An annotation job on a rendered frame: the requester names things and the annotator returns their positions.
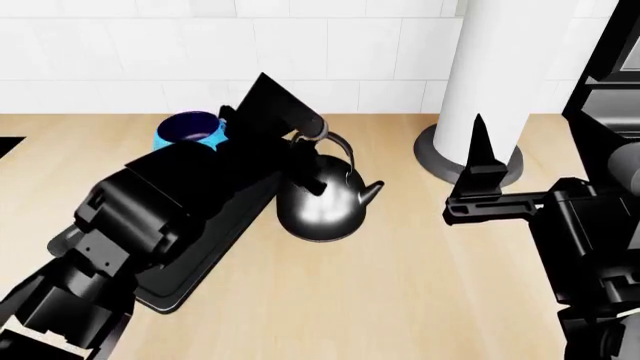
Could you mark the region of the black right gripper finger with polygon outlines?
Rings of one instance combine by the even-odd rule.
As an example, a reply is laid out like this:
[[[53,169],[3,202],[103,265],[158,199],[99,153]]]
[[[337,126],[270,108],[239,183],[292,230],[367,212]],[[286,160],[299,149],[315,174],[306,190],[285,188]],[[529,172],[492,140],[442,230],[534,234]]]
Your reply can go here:
[[[506,176],[506,164],[498,161],[489,134],[480,114],[477,114],[470,141],[466,166],[453,188],[452,197],[498,196]]]

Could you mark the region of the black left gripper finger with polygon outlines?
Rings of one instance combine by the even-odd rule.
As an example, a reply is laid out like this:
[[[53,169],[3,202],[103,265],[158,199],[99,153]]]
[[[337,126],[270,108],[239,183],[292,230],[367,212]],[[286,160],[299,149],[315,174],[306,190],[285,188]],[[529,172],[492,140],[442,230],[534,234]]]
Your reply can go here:
[[[234,127],[258,137],[284,137],[296,131],[303,137],[326,137],[326,121],[265,73],[236,109]]]
[[[314,196],[322,195],[327,188],[327,185],[319,180],[321,168],[318,157],[314,142],[300,140],[294,144],[295,183],[306,188]]]

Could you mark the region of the shiny black kettle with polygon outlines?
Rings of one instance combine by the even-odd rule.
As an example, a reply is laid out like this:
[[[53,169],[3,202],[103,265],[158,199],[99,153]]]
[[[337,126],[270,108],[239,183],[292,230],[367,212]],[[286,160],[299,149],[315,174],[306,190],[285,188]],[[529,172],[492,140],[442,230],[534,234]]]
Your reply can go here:
[[[327,139],[341,146],[349,160],[331,155],[316,157],[316,179],[325,184],[322,194],[312,194],[301,185],[283,180],[276,196],[282,227],[311,242],[333,242],[356,232],[365,220],[367,206],[385,185],[382,181],[366,185],[355,169],[354,152],[347,140],[333,132]]]

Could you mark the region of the blue mug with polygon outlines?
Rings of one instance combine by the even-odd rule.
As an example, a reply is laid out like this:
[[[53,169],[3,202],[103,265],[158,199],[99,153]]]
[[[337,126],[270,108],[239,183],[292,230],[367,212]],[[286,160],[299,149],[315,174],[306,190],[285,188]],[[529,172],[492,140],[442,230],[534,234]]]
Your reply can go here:
[[[209,146],[217,146],[228,140],[226,121],[213,113],[189,111],[176,113],[164,119],[156,128],[152,150],[156,151],[180,141],[192,141]]]

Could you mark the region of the black rectangular tray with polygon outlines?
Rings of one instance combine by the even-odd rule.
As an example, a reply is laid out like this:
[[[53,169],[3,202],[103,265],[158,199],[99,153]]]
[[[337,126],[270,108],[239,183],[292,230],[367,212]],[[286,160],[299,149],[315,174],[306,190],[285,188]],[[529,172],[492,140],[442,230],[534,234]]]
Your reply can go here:
[[[205,203],[205,193],[229,194],[231,197],[206,222],[200,237],[192,242],[175,260],[166,266],[154,266],[128,278],[124,290],[131,290],[136,301],[159,314],[176,311],[198,285],[225,256],[262,210],[275,197],[282,173],[276,171],[255,182],[234,181],[214,187],[212,179],[203,175],[191,176],[179,171],[155,167],[134,166],[127,171],[163,191],[192,191],[200,206],[213,209]]]

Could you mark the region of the grey paper towel holder base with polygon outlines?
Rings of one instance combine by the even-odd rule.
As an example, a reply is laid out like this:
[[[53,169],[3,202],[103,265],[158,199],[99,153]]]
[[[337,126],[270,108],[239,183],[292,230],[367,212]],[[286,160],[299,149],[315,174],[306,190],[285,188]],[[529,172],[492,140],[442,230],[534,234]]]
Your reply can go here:
[[[464,167],[460,164],[449,161],[440,155],[433,145],[433,139],[437,125],[426,128],[417,137],[414,143],[414,155],[418,163],[433,176],[438,179],[455,184]],[[501,187],[513,184],[523,174],[524,159],[521,149],[516,147],[507,164],[508,173],[501,182]]]

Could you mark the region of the white paper towel roll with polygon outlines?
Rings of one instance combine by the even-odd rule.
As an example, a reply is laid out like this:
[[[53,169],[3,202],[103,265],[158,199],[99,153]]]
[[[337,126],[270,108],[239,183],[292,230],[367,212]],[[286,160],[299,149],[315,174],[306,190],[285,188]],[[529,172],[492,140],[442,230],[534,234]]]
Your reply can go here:
[[[561,113],[619,0],[468,0],[433,138],[467,161],[481,117],[507,162],[529,116]]]

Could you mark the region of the black countertop appliance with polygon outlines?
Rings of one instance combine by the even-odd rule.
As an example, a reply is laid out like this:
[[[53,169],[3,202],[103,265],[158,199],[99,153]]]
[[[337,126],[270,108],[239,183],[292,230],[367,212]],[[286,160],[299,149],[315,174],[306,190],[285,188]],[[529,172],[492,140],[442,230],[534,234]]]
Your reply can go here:
[[[580,149],[640,138],[640,0],[618,0],[562,116]]]

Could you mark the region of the black cooktop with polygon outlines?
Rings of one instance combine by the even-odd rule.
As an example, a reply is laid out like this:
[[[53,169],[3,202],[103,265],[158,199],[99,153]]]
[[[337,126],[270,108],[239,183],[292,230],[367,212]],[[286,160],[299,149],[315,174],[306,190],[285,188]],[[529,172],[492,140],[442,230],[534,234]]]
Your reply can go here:
[[[0,159],[18,146],[26,137],[0,137]]]

